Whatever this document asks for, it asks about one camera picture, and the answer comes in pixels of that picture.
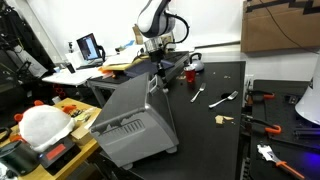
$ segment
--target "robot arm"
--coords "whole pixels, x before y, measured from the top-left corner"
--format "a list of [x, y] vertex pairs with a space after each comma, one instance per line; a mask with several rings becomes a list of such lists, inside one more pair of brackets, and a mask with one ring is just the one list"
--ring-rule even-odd
[[147, 38], [169, 33], [175, 26], [175, 18], [165, 10], [171, 0], [149, 0], [138, 17], [140, 32]]

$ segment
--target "cable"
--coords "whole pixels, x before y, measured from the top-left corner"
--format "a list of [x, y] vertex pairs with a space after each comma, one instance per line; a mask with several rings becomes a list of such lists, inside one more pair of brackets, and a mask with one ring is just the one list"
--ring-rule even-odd
[[314, 54], [319, 54], [318, 52], [314, 52], [314, 51], [311, 51], [311, 50], [309, 50], [309, 49], [306, 49], [306, 48], [302, 47], [300, 44], [298, 44], [297, 42], [295, 42], [294, 40], [292, 40], [292, 39], [281, 29], [281, 27], [279, 26], [279, 24], [277, 23], [277, 21], [274, 19], [272, 13], [270, 12], [269, 8], [266, 7], [266, 6], [265, 6], [265, 8], [266, 8], [266, 10], [268, 11], [268, 13], [270, 14], [273, 22], [276, 24], [276, 26], [278, 27], [278, 29], [281, 31], [281, 33], [282, 33], [289, 41], [291, 41], [292, 43], [294, 43], [295, 45], [297, 45], [298, 47], [300, 47], [301, 49], [303, 49], [303, 50], [305, 50], [305, 51], [308, 51], [308, 52], [311, 52], [311, 53], [314, 53]]
[[164, 47], [163, 47], [163, 49], [165, 50], [165, 49], [167, 48], [167, 45], [168, 45], [168, 44], [178, 44], [178, 43], [182, 43], [183, 41], [185, 41], [185, 40], [187, 39], [187, 37], [189, 36], [189, 28], [190, 28], [190, 27], [189, 27], [187, 21], [184, 20], [182, 17], [180, 17], [180, 16], [178, 16], [178, 15], [168, 14], [167, 12], [164, 12], [164, 13], [165, 13], [165, 15], [168, 16], [168, 17], [173, 17], [173, 18], [179, 19], [180, 21], [183, 22], [183, 24], [184, 24], [184, 25], [186, 26], [186, 28], [187, 28], [187, 33], [186, 33], [186, 35], [184, 36], [184, 38], [183, 38], [182, 40], [178, 41], [178, 42], [175, 42], [175, 40], [173, 40], [173, 42], [168, 42], [168, 43], [166, 43], [166, 44], [164, 45]]

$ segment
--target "keyboard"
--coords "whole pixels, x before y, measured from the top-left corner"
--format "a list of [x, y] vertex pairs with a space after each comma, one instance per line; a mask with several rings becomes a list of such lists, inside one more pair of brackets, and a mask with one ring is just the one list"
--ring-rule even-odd
[[87, 65], [83, 65], [83, 66], [78, 67], [77, 70], [99, 67], [99, 66], [101, 66], [101, 65], [102, 65], [102, 63], [87, 64]]

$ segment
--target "fork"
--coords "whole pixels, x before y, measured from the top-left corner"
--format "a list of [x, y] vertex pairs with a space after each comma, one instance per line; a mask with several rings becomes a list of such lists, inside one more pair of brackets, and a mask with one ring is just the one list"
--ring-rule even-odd
[[199, 93], [204, 91], [204, 88], [206, 88], [206, 83], [202, 83], [200, 86], [199, 91], [197, 92], [197, 94], [190, 100], [190, 102], [194, 102], [196, 100], [196, 98], [198, 97]]

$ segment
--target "utensil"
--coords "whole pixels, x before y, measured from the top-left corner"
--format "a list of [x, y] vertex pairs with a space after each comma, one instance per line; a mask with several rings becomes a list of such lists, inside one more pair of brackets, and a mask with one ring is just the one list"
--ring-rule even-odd
[[190, 102], [194, 102], [196, 100], [196, 98], [198, 97], [198, 95], [200, 94], [200, 92], [204, 91], [204, 88], [206, 88], [206, 83], [202, 83], [200, 86], [199, 91], [197, 92], [197, 94], [190, 100]]
[[304, 180], [305, 177], [300, 174], [298, 171], [293, 169], [292, 167], [287, 165], [287, 162], [281, 161], [272, 151], [270, 146], [266, 145], [257, 145], [258, 152], [263, 155], [263, 157], [266, 159], [266, 161], [273, 161], [276, 163], [276, 166], [281, 168], [282, 170], [290, 173], [292, 176], [299, 180]]
[[231, 100], [233, 100], [237, 95], [238, 95], [238, 91], [234, 91], [234, 92], [233, 92], [230, 96], [228, 96], [227, 98], [224, 98], [224, 99], [222, 99], [222, 100], [220, 100], [220, 101], [218, 101], [218, 102], [216, 102], [216, 103], [214, 103], [214, 104], [209, 105], [209, 108], [213, 108], [213, 107], [217, 106], [218, 104], [222, 103], [222, 102], [225, 101], [225, 100], [231, 101]]

